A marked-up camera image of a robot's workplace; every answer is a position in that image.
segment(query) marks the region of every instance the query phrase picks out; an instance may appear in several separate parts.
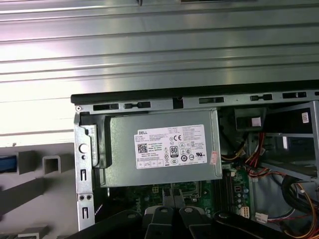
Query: green circuit board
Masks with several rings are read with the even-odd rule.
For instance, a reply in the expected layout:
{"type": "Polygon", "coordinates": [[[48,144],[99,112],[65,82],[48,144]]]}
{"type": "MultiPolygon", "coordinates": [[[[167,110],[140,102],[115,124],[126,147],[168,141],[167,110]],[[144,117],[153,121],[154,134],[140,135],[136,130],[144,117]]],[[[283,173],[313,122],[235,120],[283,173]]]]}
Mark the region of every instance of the green circuit board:
{"type": "Polygon", "coordinates": [[[225,180],[183,182],[173,184],[155,184],[134,186],[126,188],[125,197],[130,202],[130,208],[140,213],[151,206],[162,205],[163,188],[178,188],[182,191],[187,206],[200,207],[205,210],[208,217],[219,210],[226,210],[226,205],[235,213],[240,213],[240,208],[250,206],[249,179],[245,171],[233,171],[225,180]]]}

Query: barcode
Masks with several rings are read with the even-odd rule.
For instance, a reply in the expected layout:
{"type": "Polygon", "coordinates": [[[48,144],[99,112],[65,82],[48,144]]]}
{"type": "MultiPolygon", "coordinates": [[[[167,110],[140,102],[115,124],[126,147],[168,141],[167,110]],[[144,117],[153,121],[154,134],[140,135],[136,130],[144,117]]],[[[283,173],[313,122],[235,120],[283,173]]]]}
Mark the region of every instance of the barcode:
{"type": "Polygon", "coordinates": [[[138,152],[139,153],[147,153],[148,152],[148,144],[147,143],[138,144],[138,152]]]}
{"type": "Polygon", "coordinates": [[[308,113],[302,113],[303,116],[303,123],[309,123],[309,117],[308,117],[308,113]]]}

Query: corrugated metal panel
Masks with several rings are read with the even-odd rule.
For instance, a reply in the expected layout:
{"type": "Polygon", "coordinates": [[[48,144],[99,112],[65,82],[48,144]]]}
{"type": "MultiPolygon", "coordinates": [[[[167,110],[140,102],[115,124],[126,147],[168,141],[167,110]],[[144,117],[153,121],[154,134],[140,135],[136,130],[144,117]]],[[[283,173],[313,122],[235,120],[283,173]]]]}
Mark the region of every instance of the corrugated metal panel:
{"type": "Polygon", "coordinates": [[[318,12],[319,0],[0,2],[0,146],[72,141],[71,94],[316,80],[318,12]]]}

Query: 80 plus logo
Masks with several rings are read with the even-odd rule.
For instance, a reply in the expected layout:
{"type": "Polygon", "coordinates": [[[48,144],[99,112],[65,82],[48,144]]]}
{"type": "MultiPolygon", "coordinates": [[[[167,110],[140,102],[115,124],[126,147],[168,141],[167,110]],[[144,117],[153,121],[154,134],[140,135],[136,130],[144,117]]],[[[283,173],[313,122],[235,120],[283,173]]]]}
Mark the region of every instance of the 80 plus logo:
{"type": "Polygon", "coordinates": [[[171,146],[169,147],[170,157],[171,158],[177,158],[178,157],[178,147],[177,146],[171,146]]]}

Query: small white sticker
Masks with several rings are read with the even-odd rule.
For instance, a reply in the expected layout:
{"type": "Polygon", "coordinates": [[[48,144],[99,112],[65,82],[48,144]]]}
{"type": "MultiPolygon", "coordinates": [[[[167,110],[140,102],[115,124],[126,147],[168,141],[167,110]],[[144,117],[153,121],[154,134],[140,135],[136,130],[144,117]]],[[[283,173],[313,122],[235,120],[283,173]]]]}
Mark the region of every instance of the small white sticker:
{"type": "Polygon", "coordinates": [[[259,155],[262,156],[265,152],[266,152],[266,150],[264,148],[261,148],[259,155]]]}
{"type": "Polygon", "coordinates": [[[261,118],[251,118],[251,125],[252,127],[260,127],[261,126],[261,118]]]}
{"type": "Polygon", "coordinates": [[[140,129],[134,142],[137,169],[207,163],[202,124],[140,129]]]}
{"type": "Polygon", "coordinates": [[[302,113],[302,116],[303,116],[303,123],[309,123],[308,113],[307,112],[302,113]]]}
{"type": "Polygon", "coordinates": [[[216,165],[218,160],[218,153],[216,151],[212,151],[210,155],[210,164],[216,165]]]}

